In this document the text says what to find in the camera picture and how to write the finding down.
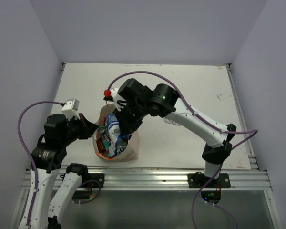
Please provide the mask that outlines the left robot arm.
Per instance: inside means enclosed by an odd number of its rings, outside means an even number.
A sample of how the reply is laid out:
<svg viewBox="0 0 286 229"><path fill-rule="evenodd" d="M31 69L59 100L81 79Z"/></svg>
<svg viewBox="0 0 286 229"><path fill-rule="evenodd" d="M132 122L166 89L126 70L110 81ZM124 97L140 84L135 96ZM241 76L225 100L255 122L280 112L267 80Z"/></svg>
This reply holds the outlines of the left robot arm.
<svg viewBox="0 0 286 229"><path fill-rule="evenodd" d="M90 179L88 168L71 163L55 195L52 194L66 148L76 140L86 140L98 130L83 114L67 119L63 114L53 114L44 125L45 133L39 138L31 153L31 186L20 229L59 229L60 220L79 187L101 188L99 180Z"/></svg>

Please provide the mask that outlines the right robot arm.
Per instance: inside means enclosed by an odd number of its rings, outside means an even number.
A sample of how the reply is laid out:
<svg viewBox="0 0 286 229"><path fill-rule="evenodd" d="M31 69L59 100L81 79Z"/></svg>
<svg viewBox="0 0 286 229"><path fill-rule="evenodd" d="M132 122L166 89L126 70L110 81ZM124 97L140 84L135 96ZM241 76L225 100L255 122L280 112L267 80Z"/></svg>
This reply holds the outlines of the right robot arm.
<svg viewBox="0 0 286 229"><path fill-rule="evenodd" d="M137 131L148 115L176 122L205 141L202 153L204 184L214 187L219 183L222 164L232 151L230 141L235 136L234 124L224 125L199 111L191 111L179 93L166 84L159 84L151 90L132 78L120 88L110 89L110 93L110 101L116 106L113 113L122 135Z"/></svg>

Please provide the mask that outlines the green Fox's candy bag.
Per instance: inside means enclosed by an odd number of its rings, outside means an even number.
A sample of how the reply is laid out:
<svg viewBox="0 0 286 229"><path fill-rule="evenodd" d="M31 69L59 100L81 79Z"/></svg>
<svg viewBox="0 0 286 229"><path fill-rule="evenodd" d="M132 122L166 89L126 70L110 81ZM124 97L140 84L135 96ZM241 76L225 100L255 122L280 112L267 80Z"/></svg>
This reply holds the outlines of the green Fox's candy bag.
<svg viewBox="0 0 286 229"><path fill-rule="evenodd" d="M100 127L98 128L97 134L98 134L97 140L101 137L101 138L102 138L102 141L103 141L103 143L104 143L104 146L105 146L106 149L107 149L107 152L106 152L106 153L103 153L103 154L101 154L101 155L102 155L103 157L105 157L105 158L112 158L112 157L113 157L113 154L110 152L110 143L111 143L111 141L110 141L109 135L108 135L108 133L107 133L105 127L104 127L104 126L100 126Z"/></svg>

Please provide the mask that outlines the orange Doritos chip bag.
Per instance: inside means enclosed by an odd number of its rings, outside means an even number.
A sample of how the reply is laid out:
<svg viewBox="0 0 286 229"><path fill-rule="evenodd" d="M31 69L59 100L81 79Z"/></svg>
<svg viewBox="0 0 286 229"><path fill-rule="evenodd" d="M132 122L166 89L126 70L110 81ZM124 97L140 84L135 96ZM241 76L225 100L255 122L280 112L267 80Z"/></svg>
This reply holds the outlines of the orange Doritos chip bag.
<svg viewBox="0 0 286 229"><path fill-rule="evenodd" d="M97 140L97 147L98 147L98 152L99 152L99 153L103 154L103 153L106 153L106 152L107 152L107 149L106 149L106 147L104 146L104 143L103 143L101 137Z"/></svg>

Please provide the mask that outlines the small silver snack packet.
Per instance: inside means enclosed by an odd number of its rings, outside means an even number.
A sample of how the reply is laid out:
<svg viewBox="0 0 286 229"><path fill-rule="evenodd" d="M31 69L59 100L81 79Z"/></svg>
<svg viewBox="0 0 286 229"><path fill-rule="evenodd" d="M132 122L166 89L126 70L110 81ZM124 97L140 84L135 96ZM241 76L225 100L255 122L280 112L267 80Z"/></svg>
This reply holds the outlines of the small silver snack packet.
<svg viewBox="0 0 286 229"><path fill-rule="evenodd" d="M170 125L176 125L176 126L181 126L178 122L175 122L173 120L167 119L167 118L163 118L164 122Z"/></svg>

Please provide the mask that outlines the blue snack packet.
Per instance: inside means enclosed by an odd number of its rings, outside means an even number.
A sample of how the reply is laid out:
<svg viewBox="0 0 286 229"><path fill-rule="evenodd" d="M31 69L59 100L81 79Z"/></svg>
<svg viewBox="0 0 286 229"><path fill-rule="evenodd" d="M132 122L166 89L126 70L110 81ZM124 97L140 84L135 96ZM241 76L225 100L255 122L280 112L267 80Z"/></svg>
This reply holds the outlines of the blue snack packet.
<svg viewBox="0 0 286 229"><path fill-rule="evenodd" d="M113 113L109 113L105 121L105 132L108 143L108 158L114 158L123 153L128 141L131 139L131 134L122 134L120 124Z"/></svg>

